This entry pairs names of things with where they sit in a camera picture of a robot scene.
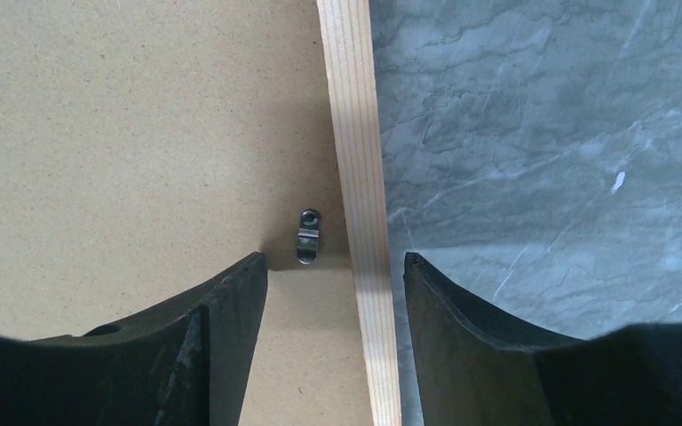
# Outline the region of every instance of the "gray marble surface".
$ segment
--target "gray marble surface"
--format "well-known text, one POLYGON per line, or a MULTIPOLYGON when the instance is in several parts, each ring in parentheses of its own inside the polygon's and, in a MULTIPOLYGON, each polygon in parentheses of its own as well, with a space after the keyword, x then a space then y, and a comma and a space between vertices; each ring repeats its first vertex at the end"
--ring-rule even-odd
POLYGON ((406 423, 407 250, 567 335, 682 321, 682 1, 370 8, 406 423))

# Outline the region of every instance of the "wood grain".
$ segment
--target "wood grain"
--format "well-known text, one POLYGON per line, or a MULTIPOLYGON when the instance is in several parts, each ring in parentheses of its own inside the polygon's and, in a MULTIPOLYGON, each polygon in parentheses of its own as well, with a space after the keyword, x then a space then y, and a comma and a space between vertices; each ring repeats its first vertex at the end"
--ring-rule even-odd
POLYGON ((367 0, 319 0, 330 111, 375 425, 401 424, 383 156, 367 0))

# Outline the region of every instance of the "gray stone surface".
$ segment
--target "gray stone surface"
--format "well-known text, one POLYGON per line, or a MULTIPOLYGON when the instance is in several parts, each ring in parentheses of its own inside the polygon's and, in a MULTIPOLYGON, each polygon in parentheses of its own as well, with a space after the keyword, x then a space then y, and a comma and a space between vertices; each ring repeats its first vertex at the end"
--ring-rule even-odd
POLYGON ((682 321, 682 1, 370 5, 407 423, 407 250, 564 334, 682 321))

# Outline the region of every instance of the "cardboard surface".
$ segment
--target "cardboard surface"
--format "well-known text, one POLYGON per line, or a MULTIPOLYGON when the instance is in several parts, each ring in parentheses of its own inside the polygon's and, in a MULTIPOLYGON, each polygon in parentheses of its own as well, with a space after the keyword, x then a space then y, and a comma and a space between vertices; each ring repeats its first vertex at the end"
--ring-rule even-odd
POLYGON ((80 335, 261 249, 242 424, 370 424, 335 167, 314 2, 2 1, 0 334, 80 335))

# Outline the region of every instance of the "wooden edge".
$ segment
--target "wooden edge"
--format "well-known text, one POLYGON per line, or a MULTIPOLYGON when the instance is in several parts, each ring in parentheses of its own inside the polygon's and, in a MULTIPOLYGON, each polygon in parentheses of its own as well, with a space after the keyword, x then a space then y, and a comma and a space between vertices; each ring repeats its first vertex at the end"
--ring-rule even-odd
POLYGON ((318 11, 373 422, 400 425, 369 4, 367 0, 318 0, 318 11))

